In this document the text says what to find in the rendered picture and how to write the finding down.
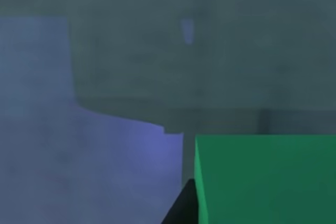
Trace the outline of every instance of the green panel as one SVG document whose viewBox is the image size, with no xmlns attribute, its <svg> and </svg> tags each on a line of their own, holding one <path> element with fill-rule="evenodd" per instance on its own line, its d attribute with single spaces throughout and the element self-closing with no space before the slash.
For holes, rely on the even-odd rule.
<svg viewBox="0 0 336 224">
<path fill-rule="evenodd" d="M 200 224 L 336 223 L 335 136 L 198 136 L 195 173 Z"/>
</svg>

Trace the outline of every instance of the purple surface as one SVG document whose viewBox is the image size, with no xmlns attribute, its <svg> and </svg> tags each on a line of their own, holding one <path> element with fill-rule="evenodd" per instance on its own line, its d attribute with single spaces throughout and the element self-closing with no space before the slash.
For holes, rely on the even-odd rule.
<svg viewBox="0 0 336 224">
<path fill-rule="evenodd" d="M 0 223 L 157 224 L 182 136 L 74 101 L 64 18 L 0 19 Z"/>
</svg>

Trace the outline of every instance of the green object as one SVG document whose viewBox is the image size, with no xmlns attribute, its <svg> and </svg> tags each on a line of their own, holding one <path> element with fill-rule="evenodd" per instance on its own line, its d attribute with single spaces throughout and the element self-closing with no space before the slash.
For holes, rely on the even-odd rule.
<svg viewBox="0 0 336 224">
<path fill-rule="evenodd" d="M 201 135 L 199 224 L 335 224 L 336 136 Z"/>
</svg>

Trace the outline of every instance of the small purple spot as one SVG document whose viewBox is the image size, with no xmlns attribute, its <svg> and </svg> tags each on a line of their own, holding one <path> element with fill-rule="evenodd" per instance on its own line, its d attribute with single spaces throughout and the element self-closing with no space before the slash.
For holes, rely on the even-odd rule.
<svg viewBox="0 0 336 224">
<path fill-rule="evenodd" d="M 184 42 L 191 45 L 194 42 L 194 20 L 192 18 L 184 18 L 181 20 L 181 28 L 183 33 Z"/>
</svg>

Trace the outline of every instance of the blue surface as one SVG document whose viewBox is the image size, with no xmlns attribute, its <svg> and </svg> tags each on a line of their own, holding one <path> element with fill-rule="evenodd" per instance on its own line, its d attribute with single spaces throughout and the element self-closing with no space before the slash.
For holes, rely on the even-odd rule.
<svg viewBox="0 0 336 224">
<path fill-rule="evenodd" d="M 157 224 L 182 136 L 78 107 L 64 18 L 0 19 L 0 223 Z"/>
</svg>

